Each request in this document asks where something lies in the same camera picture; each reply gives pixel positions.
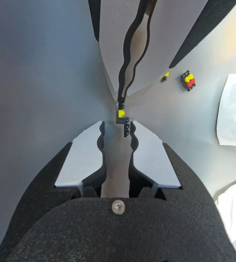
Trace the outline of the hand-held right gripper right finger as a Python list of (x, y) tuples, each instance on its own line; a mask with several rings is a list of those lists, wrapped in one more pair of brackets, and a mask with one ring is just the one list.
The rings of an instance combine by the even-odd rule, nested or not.
[(162, 140), (137, 121), (131, 122), (130, 135), (130, 181), (155, 188), (180, 188), (181, 183)]

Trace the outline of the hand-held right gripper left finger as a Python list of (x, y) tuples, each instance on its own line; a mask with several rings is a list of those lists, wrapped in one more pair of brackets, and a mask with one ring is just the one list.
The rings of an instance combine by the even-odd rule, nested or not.
[(72, 141), (55, 187), (100, 188), (106, 180), (105, 122), (98, 121)]

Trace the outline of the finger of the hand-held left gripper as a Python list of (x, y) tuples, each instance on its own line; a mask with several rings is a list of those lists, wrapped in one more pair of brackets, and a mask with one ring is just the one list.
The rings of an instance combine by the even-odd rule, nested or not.
[(157, 1), (149, 23), (149, 44), (136, 66), (133, 83), (126, 99), (145, 92), (169, 71), (169, 66), (179, 51), (207, 0)]
[(104, 74), (115, 101), (119, 73), (124, 63), (124, 40), (136, 18), (139, 4), (140, 0), (102, 0), (100, 4), (99, 47)]

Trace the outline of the black red yellow brick plate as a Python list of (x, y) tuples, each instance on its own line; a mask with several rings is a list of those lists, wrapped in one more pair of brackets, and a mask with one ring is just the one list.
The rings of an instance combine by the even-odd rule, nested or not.
[(190, 73), (190, 70), (187, 70), (180, 76), (180, 80), (182, 83), (182, 86), (190, 92), (192, 89), (195, 88), (196, 82), (193, 74)]

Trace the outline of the black lego bracket yellow stud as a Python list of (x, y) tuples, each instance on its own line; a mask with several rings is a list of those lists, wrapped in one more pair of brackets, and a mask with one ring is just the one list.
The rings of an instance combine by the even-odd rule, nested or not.
[(124, 137), (126, 138), (129, 135), (130, 119), (128, 116), (125, 116), (124, 101), (125, 99), (121, 97), (116, 102), (116, 124), (123, 125)]

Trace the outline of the torn printed white paper bag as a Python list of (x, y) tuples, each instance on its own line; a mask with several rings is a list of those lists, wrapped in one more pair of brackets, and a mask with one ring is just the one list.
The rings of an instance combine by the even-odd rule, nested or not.
[(236, 146), (236, 74), (229, 74), (219, 102), (216, 133), (220, 145)]

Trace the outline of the large plain white paper bag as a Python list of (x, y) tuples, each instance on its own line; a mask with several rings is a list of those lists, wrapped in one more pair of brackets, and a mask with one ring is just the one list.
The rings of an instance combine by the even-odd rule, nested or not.
[(215, 205), (221, 216), (225, 231), (231, 241), (236, 241), (236, 183), (221, 193)]

